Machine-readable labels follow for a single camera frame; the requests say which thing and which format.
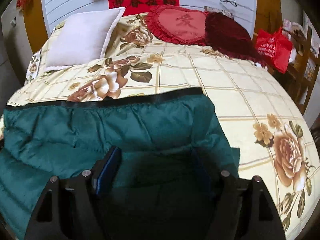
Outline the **wooden chair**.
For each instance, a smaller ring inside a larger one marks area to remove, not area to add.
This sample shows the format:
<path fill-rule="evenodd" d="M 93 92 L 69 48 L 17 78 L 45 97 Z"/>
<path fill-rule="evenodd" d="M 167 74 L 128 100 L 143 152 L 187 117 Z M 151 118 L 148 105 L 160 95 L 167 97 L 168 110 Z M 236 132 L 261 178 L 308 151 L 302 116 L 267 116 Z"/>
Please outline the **wooden chair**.
<path fill-rule="evenodd" d="M 295 55 L 285 74 L 279 74 L 280 84 L 302 114 L 305 113 L 319 72 L 319 52 L 312 52 L 312 28 L 306 33 L 298 24 L 283 22 L 282 34 L 293 44 Z"/>

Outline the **dark green down jacket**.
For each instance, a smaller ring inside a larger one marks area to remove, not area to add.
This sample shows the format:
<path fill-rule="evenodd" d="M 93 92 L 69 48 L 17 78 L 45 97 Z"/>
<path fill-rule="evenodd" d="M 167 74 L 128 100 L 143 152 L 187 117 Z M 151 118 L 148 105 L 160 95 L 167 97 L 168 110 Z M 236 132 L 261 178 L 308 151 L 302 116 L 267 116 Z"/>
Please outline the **dark green down jacket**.
<path fill-rule="evenodd" d="M 238 176 L 240 151 L 232 148 L 214 104 L 199 87 L 91 102 L 48 101 L 3 113 L 1 214 L 17 238 L 25 236 L 36 202 L 52 176 L 79 175 L 111 146 L 122 151 L 113 195 L 133 207 L 149 204 L 175 173 L 182 153 L 195 150 L 209 174 Z"/>

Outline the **dark red velvet cushion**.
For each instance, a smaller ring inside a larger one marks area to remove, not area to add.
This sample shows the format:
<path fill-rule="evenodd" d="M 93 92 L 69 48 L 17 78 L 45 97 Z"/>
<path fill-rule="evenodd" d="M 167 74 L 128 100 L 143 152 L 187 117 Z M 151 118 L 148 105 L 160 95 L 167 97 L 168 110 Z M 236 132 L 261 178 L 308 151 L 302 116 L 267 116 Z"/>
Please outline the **dark red velvet cushion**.
<path fill-rule="evenodd" d="M 247 30 L 235 20 L 218 12 L 210 12 L 205 20 L 205 42 L 231 58 L 249 60 L 266 66 L 253 46 Z"/>

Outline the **floral plaid bed cover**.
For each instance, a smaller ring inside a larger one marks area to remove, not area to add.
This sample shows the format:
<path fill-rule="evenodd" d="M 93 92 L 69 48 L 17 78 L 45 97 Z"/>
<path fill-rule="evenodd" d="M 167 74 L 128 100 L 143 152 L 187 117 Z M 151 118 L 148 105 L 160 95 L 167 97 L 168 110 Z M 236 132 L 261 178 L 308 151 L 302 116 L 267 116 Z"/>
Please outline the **floral plaid bed cover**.
<path fill-rule="evenodd" d="M 263 178 L 287 239 L 297 239 L 319 201 L 319 156 L 295 103 L 253 62 L 231 59 L 209 47 L 163 42 L 150 33 L 144 18 L 122 17 L 104 57 L 50 71 L 46 57 L 63 29 L 59 23 L 33 55 L 24 86 L 8 104 L 96 101 L 105 95 L 124 98 L 200 87 L 215 105 L 230 145 L 240 149 L 240 175 Z"/>

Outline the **red shopping bag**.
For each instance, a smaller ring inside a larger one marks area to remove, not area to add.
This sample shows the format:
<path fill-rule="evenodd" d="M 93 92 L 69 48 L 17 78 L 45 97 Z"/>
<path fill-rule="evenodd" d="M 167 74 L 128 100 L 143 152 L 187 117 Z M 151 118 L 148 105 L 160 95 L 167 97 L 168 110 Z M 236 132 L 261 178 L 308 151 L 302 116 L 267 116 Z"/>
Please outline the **red shopping bag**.
<path fill-rule="evenodd" d="M 282 32 L 282 27 L 272 34 L 260 29 L 255 48 L 270 67 L 284 74 L 287 71 L 293 44 Z"/>

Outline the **red heart-shaped cushion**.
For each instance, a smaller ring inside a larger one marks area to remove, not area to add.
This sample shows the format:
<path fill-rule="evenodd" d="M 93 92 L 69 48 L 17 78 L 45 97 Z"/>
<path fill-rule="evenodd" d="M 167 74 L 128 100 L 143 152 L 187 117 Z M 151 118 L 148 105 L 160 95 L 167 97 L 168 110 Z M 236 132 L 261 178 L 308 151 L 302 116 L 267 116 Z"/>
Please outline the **red heart-shaped cushion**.
<path fill-rule="evenodd" d="M 208 13 L 174 5 L 154 7 L 145 17 L 148 30 L 157 39 L 180 45 L 205 43 L 205 21 Z"/>

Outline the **white square pillow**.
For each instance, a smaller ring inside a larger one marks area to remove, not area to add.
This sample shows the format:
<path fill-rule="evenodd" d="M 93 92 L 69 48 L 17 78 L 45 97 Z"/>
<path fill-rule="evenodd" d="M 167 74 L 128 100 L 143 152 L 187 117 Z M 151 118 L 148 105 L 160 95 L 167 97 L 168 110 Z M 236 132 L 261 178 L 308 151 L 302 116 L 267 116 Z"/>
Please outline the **white square pillow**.
<path fill-rule="evenodd" d="M 125 8 L 119 7 L 69 16 L 48 50 L 45 70 L 61 70 L 102 58 L 124 12 Z"/>

